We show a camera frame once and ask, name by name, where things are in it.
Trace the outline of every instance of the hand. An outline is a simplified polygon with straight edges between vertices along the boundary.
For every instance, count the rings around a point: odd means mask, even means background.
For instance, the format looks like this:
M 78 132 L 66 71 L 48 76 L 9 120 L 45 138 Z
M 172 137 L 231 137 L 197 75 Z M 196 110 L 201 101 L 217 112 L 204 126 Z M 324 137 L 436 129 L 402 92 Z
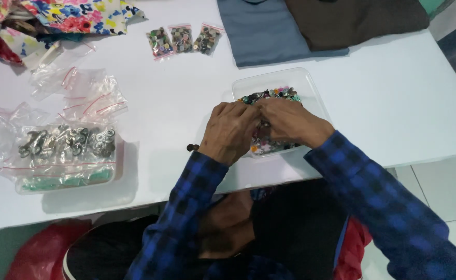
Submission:
M 250 148 L 260 111 L 243 102 L 221 102 L 212 110 L 199 152 L 228 167 Z
M 335 131 L 326 120 L 306 110 L 300 102 L 269 98 L 255 104 L 271 124 L 258 135 L 269 135 L 274 141 L 294 142 L 312 149 L 321 146 Z

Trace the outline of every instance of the blue plaid shirt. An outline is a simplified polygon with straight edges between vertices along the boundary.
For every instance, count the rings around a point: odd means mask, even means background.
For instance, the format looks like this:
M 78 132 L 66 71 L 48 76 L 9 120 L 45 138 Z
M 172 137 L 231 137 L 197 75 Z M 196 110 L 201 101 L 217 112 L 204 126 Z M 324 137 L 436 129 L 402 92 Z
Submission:
M 390 275 L 396 279 L 456 279 L 456 247 L 447 239 L 447 225 L 340 132 L 304 158 L 329 182 L 344 209 L 368 226 L 375 245 L 390 260 Z M 210 206 L 227 171 L 208 156 L 193 153 L 159 220 L 144 231 L 144 246 L 126 279 L 182 278 L 186 262 L 198 255 L 194 239 L 199 217 Z M 292 278 L 272 260 L 244 259 L 247 279 Z M 204 279 L 227 278 L 234 265 L 231 259 L 217 261 Z

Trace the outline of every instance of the plastic container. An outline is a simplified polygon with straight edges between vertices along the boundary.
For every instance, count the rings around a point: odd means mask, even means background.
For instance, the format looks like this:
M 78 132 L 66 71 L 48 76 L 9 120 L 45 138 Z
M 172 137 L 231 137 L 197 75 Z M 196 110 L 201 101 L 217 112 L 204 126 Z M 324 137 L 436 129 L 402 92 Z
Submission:
M 326 111 L 321 97 L 311 75 L 304 68 L 292 68 L 277 72 L 262 74 L 250 78 L 237 80 L 231 87 L 233 100 L 236 101 L 243 96 L 248 96 L 254 92 L 261 92 L 266 89 L 274 89 L 279 87 L 293 87 L 301 98 L 304 107 L 314 115 L 324 118 L 331 123 L 330 116 Z M 291 152 L 300 149 L 303 146 L 296 148 L 268 153 L 265 155 L 256 155 L 252 151 L 248 154 L 253 158 L 262 158 L 266 156 L 274 156 L 285 152 Z

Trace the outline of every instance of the plastic bag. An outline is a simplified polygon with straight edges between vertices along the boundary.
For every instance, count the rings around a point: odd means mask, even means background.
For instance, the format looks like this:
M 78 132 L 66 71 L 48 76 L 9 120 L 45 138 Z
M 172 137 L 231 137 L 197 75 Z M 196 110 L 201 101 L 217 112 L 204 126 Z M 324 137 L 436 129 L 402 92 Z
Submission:
M 171 42 L 176 53 L 193 51 L 192 26 L 189 23 L 180 23 L 168 26 L 171 33 Z
M 5 280 L 64 280 L 62 265 L 67 250 L 91 227 L 91 221 L 76 219 L 51 224 L 19 249 Z
M 200 34 L 194 42 L 194 50 L 212 56 L 223 33 L 225 29 L 221 25 L 203 22 Z
M 49 65 L 41 64 L 33 71 L 30 83 L 35 87 L 32 97 L 41 101 L 53 93 L 61 93 L 67 86 L 68 78 L 73 75 L 77 64 L 87 54 L 95 52 L 96 47 L 91 43 L 83 42 L 75 48 L 69 49 L 62 46 L 60 55 Z
M 167 36 L 164 28 L 154 29 L 147 33 L 148 42 L 152 48 L 154 61 L 164 61 L 165 58 L 175 53 L 171 41 Z
M 7 159 L 14 143 L 14 136 L 22 125 L 40 125 L 49 113 L 32 109 L 26 102 L 13 111 L 0 108 L 0 158 Z
M 118 81 L 105 69 L 74 70 L 68 82 L 62 117 L 79 122 L 104 122 L 127 111 Z
M 15 182 L 19 194 L 109 182 L 116 175 L 120 143 L 113 124 L 21 127 L 0 174 Z

